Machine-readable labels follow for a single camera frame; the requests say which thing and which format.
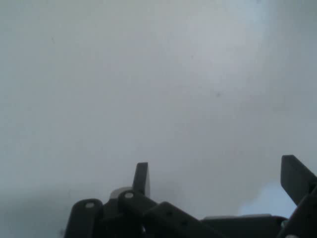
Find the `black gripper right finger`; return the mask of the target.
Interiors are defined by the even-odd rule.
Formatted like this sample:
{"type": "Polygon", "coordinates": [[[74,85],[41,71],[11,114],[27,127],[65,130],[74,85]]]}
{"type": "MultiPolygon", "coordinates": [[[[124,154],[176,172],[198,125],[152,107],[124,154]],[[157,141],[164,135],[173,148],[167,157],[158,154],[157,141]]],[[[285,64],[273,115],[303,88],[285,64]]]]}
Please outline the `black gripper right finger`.
{"type": "Polygon", "coordinates": [[[281,158],[280,183],[296,205],[282,226],[279,238],[317,236],[317,177],[294,155],[281,158]]]}

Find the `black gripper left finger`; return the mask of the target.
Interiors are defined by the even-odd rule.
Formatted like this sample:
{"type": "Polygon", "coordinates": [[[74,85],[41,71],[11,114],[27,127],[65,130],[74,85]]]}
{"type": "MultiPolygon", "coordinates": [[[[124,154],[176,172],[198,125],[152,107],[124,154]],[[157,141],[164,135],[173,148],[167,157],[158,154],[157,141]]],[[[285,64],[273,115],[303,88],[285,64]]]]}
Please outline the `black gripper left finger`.
{"type": "Polygon", "coordinates": [[[168,202],[150,197],[149,165],[138,163],[131,187],[107,203],[85,199],[71,209],[66,238],[221,238],[223,235],[168,202]]]}

